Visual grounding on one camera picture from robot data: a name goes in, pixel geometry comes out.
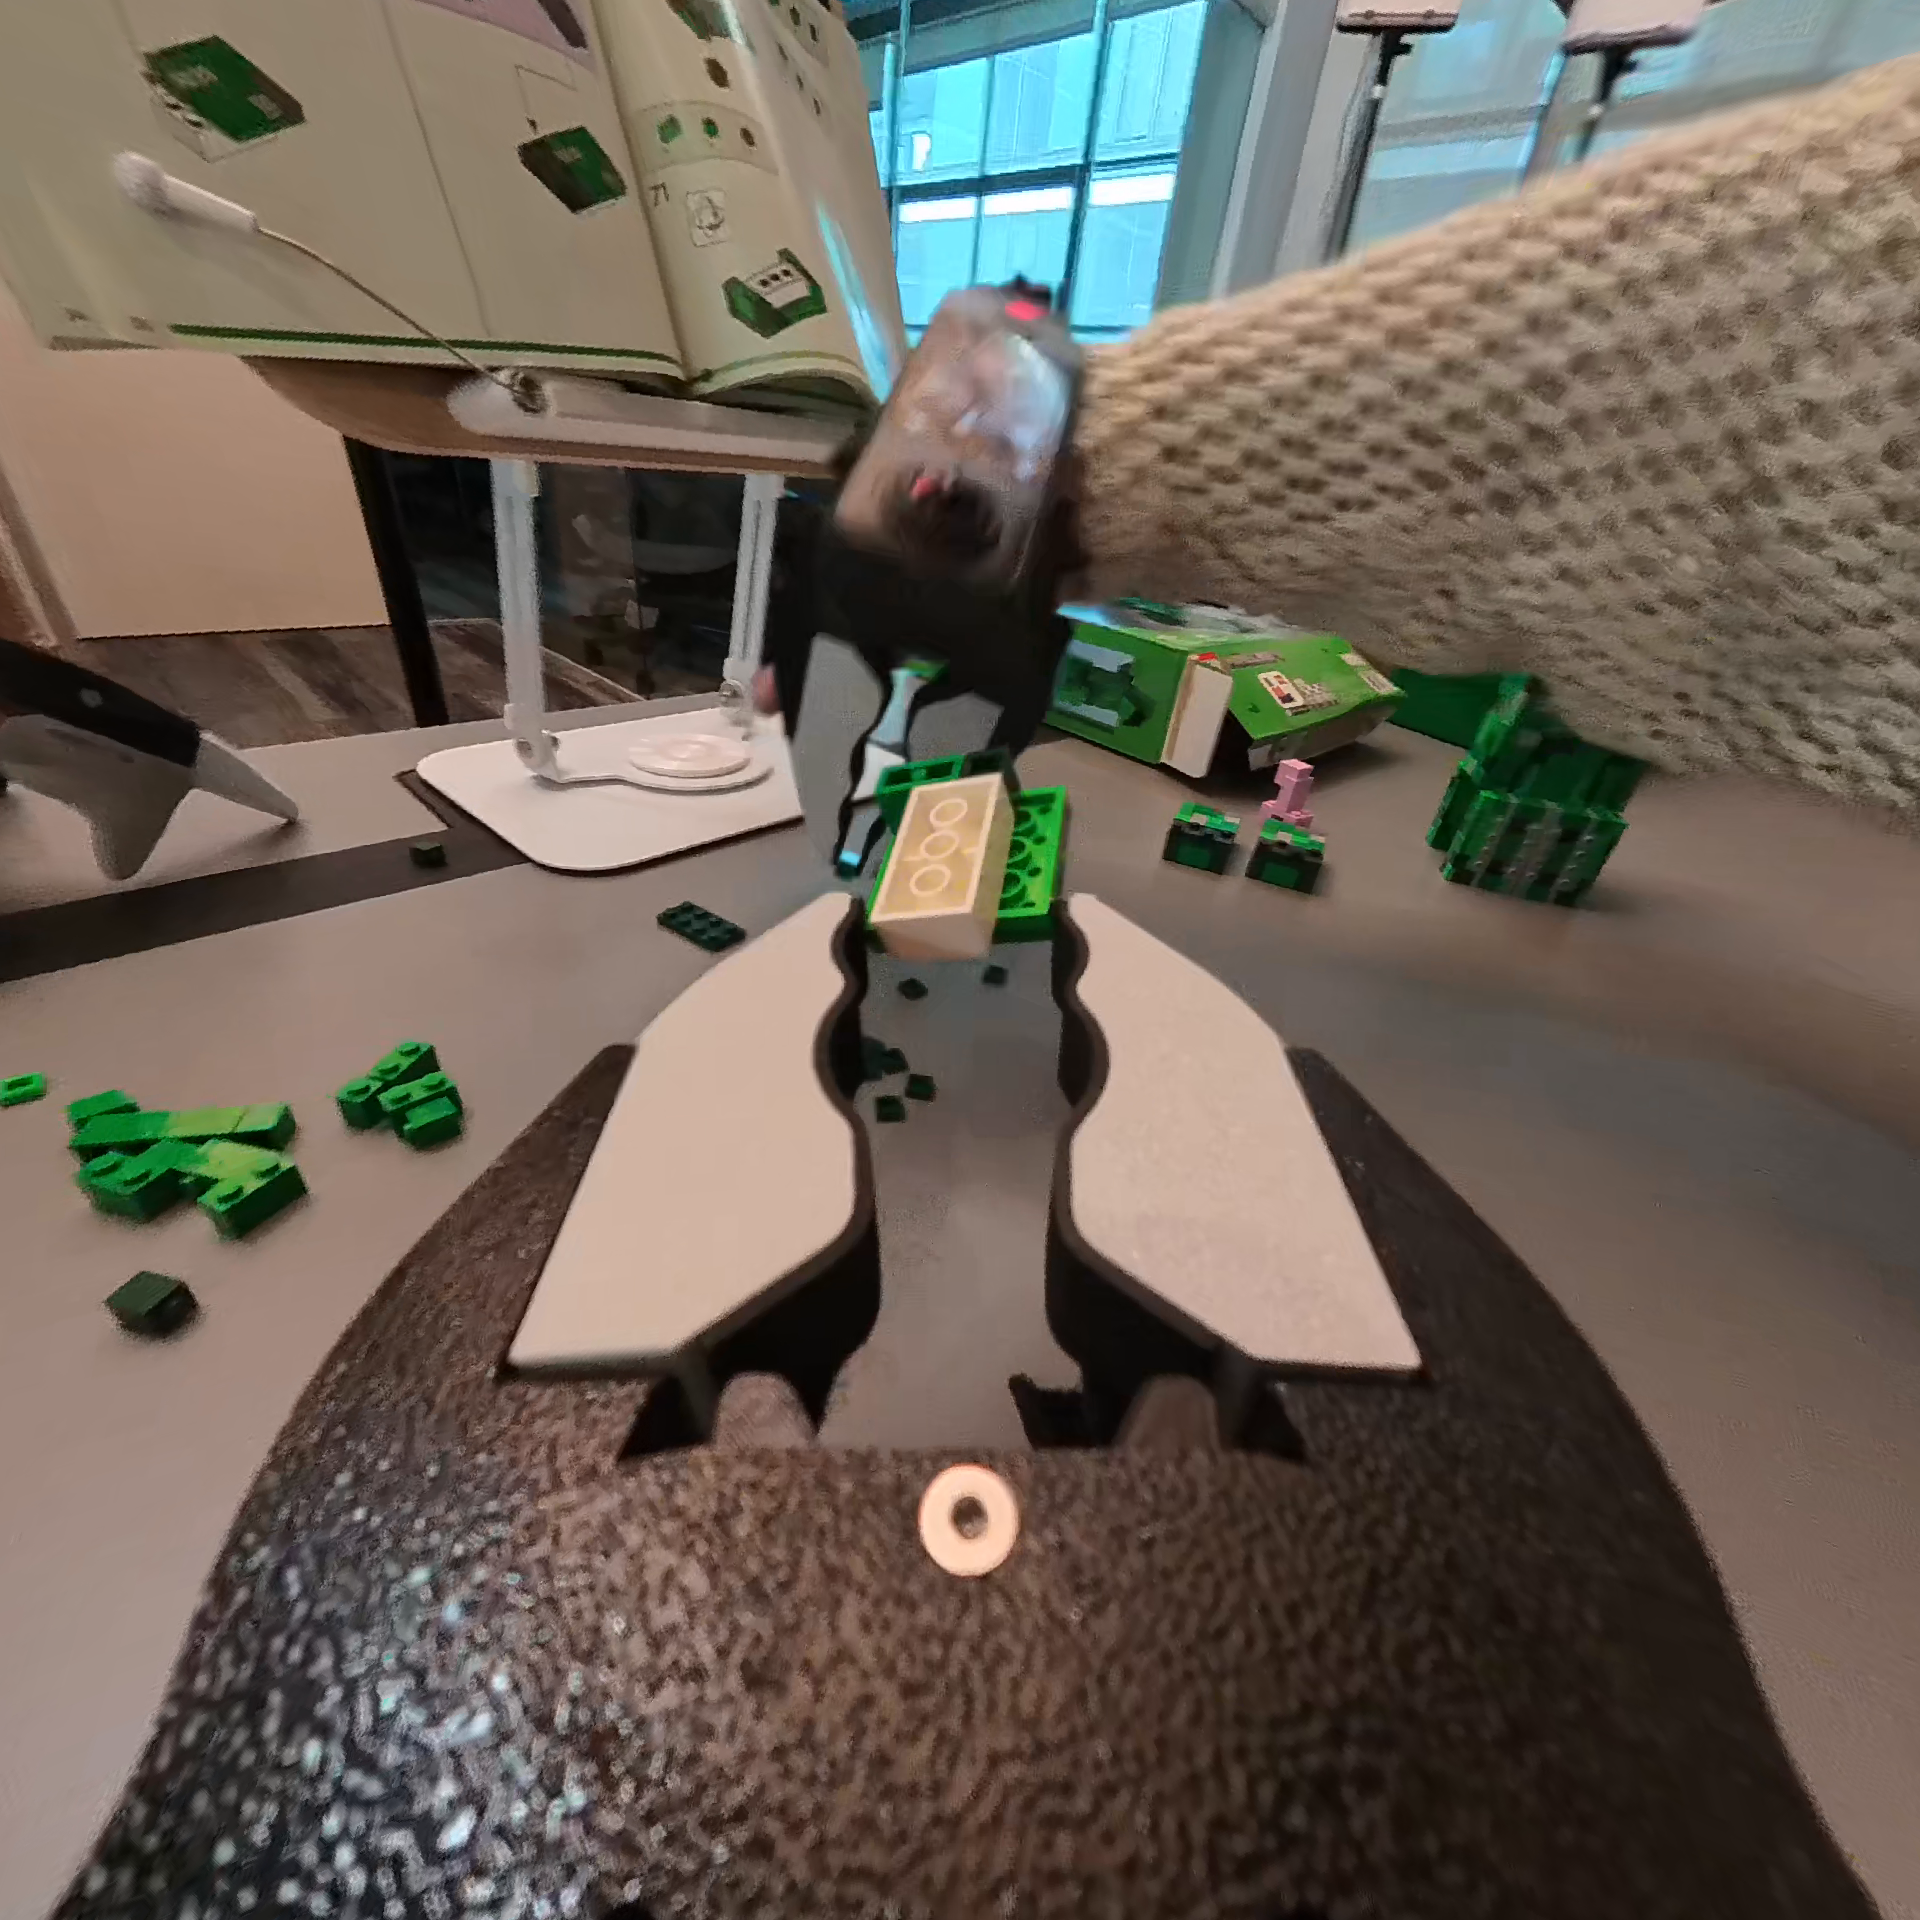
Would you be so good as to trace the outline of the white book stand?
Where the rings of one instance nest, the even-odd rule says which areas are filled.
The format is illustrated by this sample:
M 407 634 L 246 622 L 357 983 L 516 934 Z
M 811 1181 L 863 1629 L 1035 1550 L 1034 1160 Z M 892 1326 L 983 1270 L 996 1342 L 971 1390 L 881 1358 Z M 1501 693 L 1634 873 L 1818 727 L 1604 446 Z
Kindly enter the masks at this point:
M 516 404 L 479 375 L 252 357 L 277 394 L 367 447 L 489 458 L 507 703 L 500 741 L 425 754 L 418 776 L 532 863 L 623 873 L 801 818 L 783 725 L 755 709 L 791 477 L 827 477 L 847 422 L 535 375 Z M 742 480 L 722 688 L 558 734 L 545 700 L 538 495 L 545 466 Z

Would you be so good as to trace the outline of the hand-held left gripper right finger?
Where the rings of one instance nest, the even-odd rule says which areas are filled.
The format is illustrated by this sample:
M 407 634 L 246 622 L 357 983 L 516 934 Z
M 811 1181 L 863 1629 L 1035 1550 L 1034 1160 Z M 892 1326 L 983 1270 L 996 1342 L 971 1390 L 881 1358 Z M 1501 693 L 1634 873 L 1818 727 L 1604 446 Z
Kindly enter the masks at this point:
M 1157 1378 L 1221 1425 L 1271 1385 L 1422 1378 L 1423 1358 L 1281 1033 L 1093 894 L 1055 913 L 1066 1101 L 1044 1314 L 1091 1425 Z

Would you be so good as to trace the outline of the green lego set box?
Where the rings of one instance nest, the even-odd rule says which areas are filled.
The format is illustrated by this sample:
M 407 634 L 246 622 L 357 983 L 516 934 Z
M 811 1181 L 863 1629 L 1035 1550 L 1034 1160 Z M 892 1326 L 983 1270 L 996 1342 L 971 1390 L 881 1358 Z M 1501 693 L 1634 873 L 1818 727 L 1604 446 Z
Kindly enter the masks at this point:
M 1179 776 L 1315 761 L 1402 705 L 1402 685 L 1347 640 L 1262 615 L 1126 597 L 1066 617 L 1047 721 Z

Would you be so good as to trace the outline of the large green lego build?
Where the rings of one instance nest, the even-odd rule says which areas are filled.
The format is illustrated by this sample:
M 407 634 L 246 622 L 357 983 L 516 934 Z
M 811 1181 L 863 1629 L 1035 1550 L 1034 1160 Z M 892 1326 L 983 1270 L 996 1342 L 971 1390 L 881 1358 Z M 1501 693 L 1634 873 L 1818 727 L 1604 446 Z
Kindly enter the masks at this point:
M 1533 679 L 1505 677 L 1430 815 L 1452 884 L 1538 904 L 1585 904 L 1626 837 L 1643 758 L 1587 741 Z

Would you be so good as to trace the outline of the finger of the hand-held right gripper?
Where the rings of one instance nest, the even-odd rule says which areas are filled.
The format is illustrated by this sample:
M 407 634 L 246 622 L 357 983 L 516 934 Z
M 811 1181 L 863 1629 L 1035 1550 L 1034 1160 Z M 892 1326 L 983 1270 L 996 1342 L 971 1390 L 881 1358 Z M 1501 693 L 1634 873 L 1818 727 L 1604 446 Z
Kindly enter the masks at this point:
M 857 776 L 860 744 L 876 717 L 881 684 L 873 670 L 842 640 L 817 638 L 789 748 L 805 837 L 827 865 L 842 841 L 842 806 Z
M 839 879 L 860 879 L 890 832 L 881 791 L 914 758 L 910 735 L 917 709 L 938 677 L 935 663 L 893 668 L 877 716 L 853 748 L 847 793 L 836 812 L 831 841 L 831 873 Z

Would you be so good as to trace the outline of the person's right forearm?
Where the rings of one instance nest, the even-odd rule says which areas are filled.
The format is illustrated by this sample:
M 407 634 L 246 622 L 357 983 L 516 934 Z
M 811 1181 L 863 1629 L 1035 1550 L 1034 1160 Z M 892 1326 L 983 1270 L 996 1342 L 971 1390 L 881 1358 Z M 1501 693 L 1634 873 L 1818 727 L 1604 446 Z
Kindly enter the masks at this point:
M 1093 349 L 1071 597 L 1532 674 L 1587 738 L 1918 812 L 1918 61 Z

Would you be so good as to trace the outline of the green lego plate cream brick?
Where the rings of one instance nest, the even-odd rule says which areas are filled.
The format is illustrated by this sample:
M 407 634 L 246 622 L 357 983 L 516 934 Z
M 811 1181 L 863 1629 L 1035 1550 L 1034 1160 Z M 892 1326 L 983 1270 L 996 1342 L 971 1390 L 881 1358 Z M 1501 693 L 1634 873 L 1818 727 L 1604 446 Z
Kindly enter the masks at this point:
M 881 951 L 942 965 L 1052 942 L 1070 821 L 1060 783 L 1019 786 L 1009 751 L 993 749 L 902 761 L 873 798 L 890 832 L 866 903 Z

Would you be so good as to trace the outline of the black and white spare device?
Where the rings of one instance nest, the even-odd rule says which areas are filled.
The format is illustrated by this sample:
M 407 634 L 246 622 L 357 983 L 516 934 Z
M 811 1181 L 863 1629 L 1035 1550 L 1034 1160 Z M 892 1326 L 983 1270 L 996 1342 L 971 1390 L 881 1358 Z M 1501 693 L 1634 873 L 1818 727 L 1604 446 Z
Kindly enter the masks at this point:
M 301 818 L 293 796 L 191 719 L 19 640 L 2 640 L 2 782 L 75 809 L 113 879 L 140 873 L 189 793 Z

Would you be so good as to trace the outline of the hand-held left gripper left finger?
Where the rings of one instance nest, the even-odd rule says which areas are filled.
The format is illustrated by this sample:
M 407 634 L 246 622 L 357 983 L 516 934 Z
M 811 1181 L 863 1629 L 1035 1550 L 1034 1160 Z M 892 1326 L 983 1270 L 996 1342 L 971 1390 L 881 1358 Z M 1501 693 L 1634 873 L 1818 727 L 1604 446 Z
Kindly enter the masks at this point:
M 870 1218 L 831 1081 L 857 903 L 826 894 L 685 985 L 636 1037 L 511 1334 L 518 1375 L 679 1370 Z

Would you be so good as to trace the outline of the bright green lego piece pile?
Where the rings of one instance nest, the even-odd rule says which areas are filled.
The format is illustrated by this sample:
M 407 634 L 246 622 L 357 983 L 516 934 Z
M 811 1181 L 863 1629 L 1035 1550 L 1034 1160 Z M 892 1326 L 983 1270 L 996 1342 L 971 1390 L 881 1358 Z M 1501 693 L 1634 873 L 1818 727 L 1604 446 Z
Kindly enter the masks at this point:
M 413 1152 L 465 1136 L 466 1101 L 430 1042 L 404 1039 L 341 1082 L 329 1105 L 355 1136 Z M 268 1229 L 309 1194 L 299 1118 L 285 1101 L 150 1109 L 108 1087 L 65 1105 L 74 1184 L 99 1215 L 150 1225 L 197 1209 L 221 1241 Z

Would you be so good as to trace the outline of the lego instruction booklet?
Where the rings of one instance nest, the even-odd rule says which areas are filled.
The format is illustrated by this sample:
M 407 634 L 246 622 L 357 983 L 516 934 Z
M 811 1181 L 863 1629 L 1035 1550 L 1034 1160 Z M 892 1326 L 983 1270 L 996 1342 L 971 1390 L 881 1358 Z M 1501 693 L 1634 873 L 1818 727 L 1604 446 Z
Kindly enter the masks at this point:
M 905 358 L 836 4 L 4 1 L 41 345 L 873 404 Z

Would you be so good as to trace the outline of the dark green lego piece pile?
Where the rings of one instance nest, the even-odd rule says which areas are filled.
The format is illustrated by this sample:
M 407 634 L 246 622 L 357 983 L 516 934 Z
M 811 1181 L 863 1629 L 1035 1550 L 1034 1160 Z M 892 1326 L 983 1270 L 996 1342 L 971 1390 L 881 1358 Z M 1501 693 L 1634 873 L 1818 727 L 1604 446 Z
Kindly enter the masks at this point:
M 959 1052 L 970 1047 L 973 998 L 998 993 L 1012 980 L 1011 961 L 990 958 L 957 967 L 905 961 L 882 967 L 860 1014 L 854 1089 L 869 1098 L 877 1127 L 899 1127 L 935 1105 L 943 1093 L 942 1052 L 927 1052 L 935 1016 L 962 1016 Z

